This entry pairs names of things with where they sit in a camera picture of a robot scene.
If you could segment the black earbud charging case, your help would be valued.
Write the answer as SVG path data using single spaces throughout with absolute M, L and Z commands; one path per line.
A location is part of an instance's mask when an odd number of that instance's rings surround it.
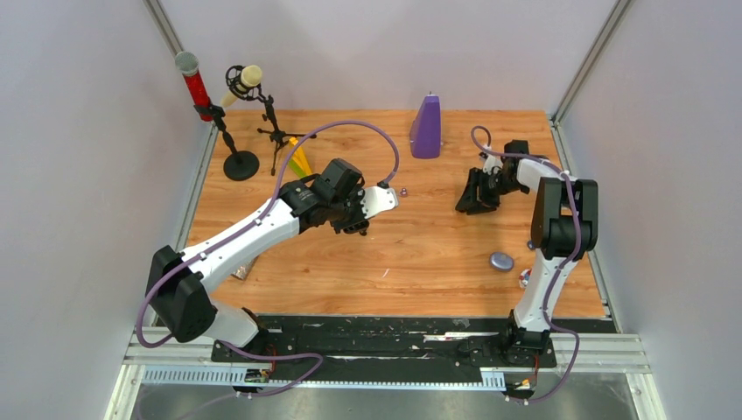
M 352 224 L 348 224 L 347 226 L 343 227 L 342 232 L 347 235 L 358 234 L 361 236 L 365 236 L 368 234 L 369 225 L 369 220 L 358 220 Z

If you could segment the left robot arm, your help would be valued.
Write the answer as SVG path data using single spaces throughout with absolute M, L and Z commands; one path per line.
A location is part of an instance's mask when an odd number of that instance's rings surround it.
M 376 198 L 386 184 L 366 186 L 354 166 L 333 159 L 321 174 L 275 190 L 258 210 L 207 241 L 182 251 L 169 245 L 151 260 L 145 304 L 185 343 L 205 336 L 226 341 L 246 361 L 259 361 L 268 338 L 246 309 L 235 309 L 211 295 L 228 275 L 262 252 L 309 228 L 332 225 L 336 233 L 364 234 Z

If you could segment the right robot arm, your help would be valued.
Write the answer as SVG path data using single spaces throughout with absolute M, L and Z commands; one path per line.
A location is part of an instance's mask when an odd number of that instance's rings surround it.
M 468 173 L 456 211 L 468 215 L 495 211 L 501 197 L 535 193 L 530 241 L 535 261 L 520 302 L 511 311 L 500 353 L 511 365 L 543 354 L 550 340 L 553 311 L 564 284 L 598 239 L 598 184 L 574 178 L 546 157 L 532 155 L 523 140 L 496 152 L 479 147 L 484 159 Z

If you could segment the lavender oval charging case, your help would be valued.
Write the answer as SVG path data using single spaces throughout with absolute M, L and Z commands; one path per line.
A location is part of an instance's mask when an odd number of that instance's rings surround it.
M 511 255 L 503 252 L 493 252 L 489 256 L 489 265 L 500 272 L 509 272 L 515 267 L 515 260 Z

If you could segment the yellow green toy block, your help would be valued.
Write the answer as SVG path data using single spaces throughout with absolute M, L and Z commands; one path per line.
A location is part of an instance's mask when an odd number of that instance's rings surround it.
M 304 178 L 313 174 L 313 170 L 305 155 L 303 147 L 298 147 L 297 150 L 290 156 L 289 167 L 300 178 Z

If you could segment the purple metronome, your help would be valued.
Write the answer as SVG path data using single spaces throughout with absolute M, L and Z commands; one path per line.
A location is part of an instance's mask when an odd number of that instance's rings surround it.
M 442 113 L 440 99 L 429 93 L 423 99 L 409 132 L 413 158 L 438 158 L 442 148 Z

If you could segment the small red white toy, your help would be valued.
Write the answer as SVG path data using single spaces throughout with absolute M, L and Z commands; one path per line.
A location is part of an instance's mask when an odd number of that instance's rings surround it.
M 531 269 L 525 269 L 520 273 L 519 285 L 521 288 L 525 289 L 528 287 L 530 275 L 531 275 Z

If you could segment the black round-base mic stand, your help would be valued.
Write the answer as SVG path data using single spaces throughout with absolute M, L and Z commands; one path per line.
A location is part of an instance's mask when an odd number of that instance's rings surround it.
M 255 153 L 248 150 L 237 150 L 235 140 L 228 132 L 224 121 L 226 112 L 220 106 L 210 103 L 207 106 L 194 105 L 200 116 L 210 117 L 217 130 L 221 133 L 224 144 L 230 150 L 230 155 L 224 160 L 223 171 L 228 179 L 243 181 L 256 175 L 260 163 Z

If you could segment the silver glitter microphone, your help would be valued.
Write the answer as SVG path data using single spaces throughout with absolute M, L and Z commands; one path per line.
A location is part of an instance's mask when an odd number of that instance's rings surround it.
M 242 265 L 240 265 L 239 267 L 237 267 L 230 274 L 230 276 L 233 277 L 233 278 L 235 278 L 235 279 L 237 279 L 237 280 L 239 280 L 239 281 L 245 281 L 248 278 L 251 270 L 254 268 L 255 263 L 256 263 L 256 258 L 254 258 L 252 260 L 249 260 L 247 262 L 244 262 Z

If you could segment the beige condenser microphone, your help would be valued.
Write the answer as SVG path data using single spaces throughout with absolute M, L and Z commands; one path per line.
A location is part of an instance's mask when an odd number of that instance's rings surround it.
M 220 106 L 228 108 L 237 100 L 246 102 L 262 97 L 263 70 L 257 65 L 231 66 L 225 73 L 227 92 L 220 99 Z

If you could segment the red microphone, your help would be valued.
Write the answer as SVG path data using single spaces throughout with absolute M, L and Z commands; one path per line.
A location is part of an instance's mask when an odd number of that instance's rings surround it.
M 181 51 L 175 55 L 174 62 L 183 76 L 200 119 L 211 122 L 213 120 L 209 111 L 211 100 L 200 75 L 198 58 L 192 52 Z

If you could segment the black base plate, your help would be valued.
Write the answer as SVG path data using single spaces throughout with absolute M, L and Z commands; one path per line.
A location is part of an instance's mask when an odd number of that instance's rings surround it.
M 506 318 L 264 315 L 243 351 L 277 356 L 270 379 L 473 380 L 481 368 L 554 368 L 539 356 L 503 353 Z

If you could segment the aluminium frame rail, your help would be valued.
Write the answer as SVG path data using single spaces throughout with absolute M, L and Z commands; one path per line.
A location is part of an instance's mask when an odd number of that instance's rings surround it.
M 133 332 L 123 357 L 124 365 L 207 366 L 211 360 L 214 340 L 198 337 L 186 343 L 168 339 L 161 346 L 143 346 Z

